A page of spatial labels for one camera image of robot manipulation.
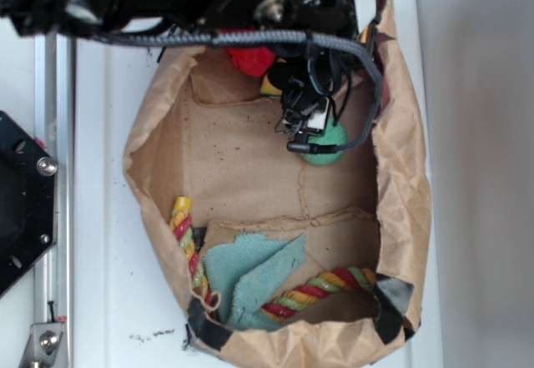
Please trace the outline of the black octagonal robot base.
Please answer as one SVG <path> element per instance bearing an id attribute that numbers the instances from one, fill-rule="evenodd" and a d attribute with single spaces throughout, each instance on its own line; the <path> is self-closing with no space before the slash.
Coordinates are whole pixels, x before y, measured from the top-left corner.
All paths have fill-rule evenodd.
<path id="1" fill-rule="evenodd" d="M 54 243 L 56 161 L 1 112 L 1 293 Z"/>

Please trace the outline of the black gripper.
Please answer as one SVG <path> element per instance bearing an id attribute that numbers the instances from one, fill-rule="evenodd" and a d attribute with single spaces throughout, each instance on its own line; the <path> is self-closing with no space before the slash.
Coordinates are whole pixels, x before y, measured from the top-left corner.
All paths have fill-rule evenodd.
<path id="1" fill-rule="evenodd" d="M 217 48 L 311 53 L 323 36 L 354 39 L 356 0 L 195 0 L 195 27 Z"/>

